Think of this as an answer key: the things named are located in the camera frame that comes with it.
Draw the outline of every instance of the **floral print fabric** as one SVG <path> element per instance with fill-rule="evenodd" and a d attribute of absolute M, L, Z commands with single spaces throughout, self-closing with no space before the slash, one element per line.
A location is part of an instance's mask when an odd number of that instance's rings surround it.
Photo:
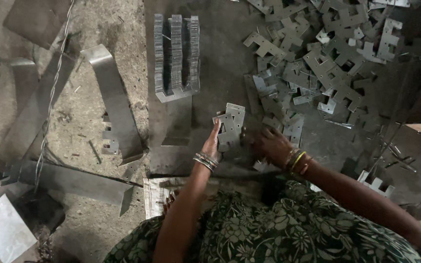
<path fill-rule="evenodd" d="M 104 262 L 151 262 L 163 219 L 142 222 Z M 187 262 L 421 262 L 395 232 L 295 181 L 272 207 L 219 192 L 200 225 Z"/>

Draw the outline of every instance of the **stamped metal bracket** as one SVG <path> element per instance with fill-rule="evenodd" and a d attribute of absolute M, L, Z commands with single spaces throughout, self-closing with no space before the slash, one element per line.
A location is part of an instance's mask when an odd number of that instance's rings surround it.
<path fill-rule="evenodd" d="M 271 65 L 273 66 L 278 66 L 278 64 L 282 62 L 282 60 L 287 55 L 287 53 L 272 44 L 269 40 L 265 39 L 257 32 L 251 33 L 251 35 L 243 42 L 243 44 L 247 47 L 249 47 L 252 43 L 259 45 L 256 54 L 258 54 L 260 57 L 266 56 L 267 53 L 270 53 L 274 56 L 270 61 Z"/>

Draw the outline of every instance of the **concrete floor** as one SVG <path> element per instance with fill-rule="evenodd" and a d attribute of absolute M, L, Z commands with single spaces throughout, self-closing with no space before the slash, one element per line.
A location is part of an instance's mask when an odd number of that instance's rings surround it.
<path fill-rule="evenodd" d="M 13 0 L 0 0 L 0 57 L 2 60 L 34 57 L 39 67 L 39 74 L 42 74 L 52 51 L 58 47 L 54 44 L 51 51 L 46 51 L 4 28 L 3 20 L 13 3 Z M 143 1 L 78 0 L 73 7 L 71 18 L 69 32 L 81 32 L 79 39 L 82 49 L 104 44 L 115 57 L 129 95 L 139 134 L 143 144 L 147 145 L 148 110 Z M 15 120 L 16 107 L 14 78 L 10 68 L 3 63 L 0 67 L 0 141 Z M 89 63 L 83 62 L 79 71 L 73 71 L 71 74 L 70 81 L 54 107 L 48 146 L 68 165 L 105 176 L 120 177 L 125 169 L 117 167 L 121 163 L 121 158 L 101 155 L 103 162 L 99 165 L 88 144 L 88 141 L 92 140 L 97 152 L 100 152 L 104 143 L 102 140 L 102 130 L 105 130 L 105 124 L 102 122 L 104 111 L 94 71 Z M 63 115 L 71 116 L 71 121 L 58 120 Z M 146 159 L 132 181 L 142 184 L 148 164 L 149 160 Z M 14 194 L 8 196 L 10 200 L 14 200 L 28 190 L 17 187 L 11 185 L 9 188 L 0 188 L 0 196 L 4 192 L 13 192 Z M 66 257 L 69 255 L 81 262 L 100 262 L 122 237 L 145 219 L 144 198 L 141 191 L 133 196 L 129 211 L 121 218 L 118 218 L 118 206 L 72 194 L 52 192 L 51 195 L 64 204 L 67 216 L 61 228 L 52 236 L 54 254 L 62 256 L 57 262 L 67 262 Z M 38 260 L 36 246 L 15 262 L 24 260 Z"/>

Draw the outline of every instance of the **metal strip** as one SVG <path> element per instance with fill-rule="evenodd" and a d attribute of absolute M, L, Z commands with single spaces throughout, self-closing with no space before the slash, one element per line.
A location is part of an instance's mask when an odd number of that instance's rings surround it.
<path fill-rule="evenodd" d="M 381 36 L 381 42 L 379 43 L 378 48 L 379 58 L 386 59 L 388 61 L 394 60 L 395 54 L 389 52 L 389 46 L 397 46 L 399 42 L 399 38 L 392 35 L 392 30 L 394 28 L 402 29 L 402 23 L 386 18 L 386 22 L 384 22 L 383 35 Z"/>
<path fill-rule="evenodd" d="M 267 53 L 270 53 L 274 56 L 270 61 L 271 65 L 278 66 L 280 62 L 285 58 L 287 55 L 283 50 L 272 44 L 269 40 L 262 37 L 257 32 L 251 33 L 251 35 L 243 42 L 244 45 L 249 47 L 252 43 L 256 43 L 259 45 L 256 54 L 260 57 L 266 56 Z"/>
<path fill-rule="evenodd" d="M 22 57 L 12 59 L 9 64 L 14 74 L 15 100 L 17 102 L 16 116 L 19 116 L 32 93 L 38 87 L 38 70 L 37 65 L 32 60 Z"/>
<path fill-rule="evenodd" d="M 69 47 L 68 49 L 70 56 L 76 55 L 72 49 Z M 77 57 L 74 58 L 68 57 L 67 55 L 62 56 L 63 66 L 59 72 L 52 104 L 55 104 L 69 79 L 77 60 Z M 32 96 L 1 143 L 0 160 L 2 162 L 12 163 L 22 159 L 48 117 L 50 89 L 53 86 L 58 59 L 59 54 L 56 52 L 38 83 L 38 89 L 32 93 Z"/>
<path fill-rule="evenodd" d="M 34 185 L 34 174 L 37 166 L 35 161 L 24 161 L 14 165 L 5 173 L 9 177 L 2 182 L 2 186 L 13 182 Z M 40 187 L 58 190 L 64 193 L 76 194 L 121 206 L 119 216 L 128 209 L 132 198 L 134 184 L 116 178 L 99 176 L 87 172 L 77 171 L 61 166 L 43 164 L 43 175 L 40 176 Z"/>
<path fill-rule="evenodd" d="M 67 18 L 69 0 L 15 0 L 3 26 L 49 50 Z"/>
<path fill-rule="evenodd" d="M 80 52 L 94 68 L 100 93 L 105 103 L 114 137 L 118 139 L 122 165 L 137 162 L 143 156 L 141 139 L 129 108 L 127 95 L 115 59 L 104 45 Z"/>
<path fill-rule="evenodd" d="M 337 51 L 336 55 L 338 55 L 335 59 L 335 63 L 339 66 L 343 66 L 350 60 L 350 62 L 354 64 L 354 66 L 348 71 L 350 75 L 355 75 L 365 62 L 364 57 L 357 52 L 356 48 L 349 46 L 339 36 L 335 36 L 323 52 L 325 54 L 330 54 L 334 51 L 334 49 Z"/>

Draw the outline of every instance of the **bangle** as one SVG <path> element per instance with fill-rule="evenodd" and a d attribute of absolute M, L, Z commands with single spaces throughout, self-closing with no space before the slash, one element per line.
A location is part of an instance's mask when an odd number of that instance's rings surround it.
<path fill-rule="evenodd" d="M 208 154 L 204 152 L 196 153 L 193 160 L 206 166 L 212 173 L 214 172 L 214 169 L 217 168 L 217 165 L 219 165 L 219 162 L 217 162 L 214 158 L 210 157 Z"/>

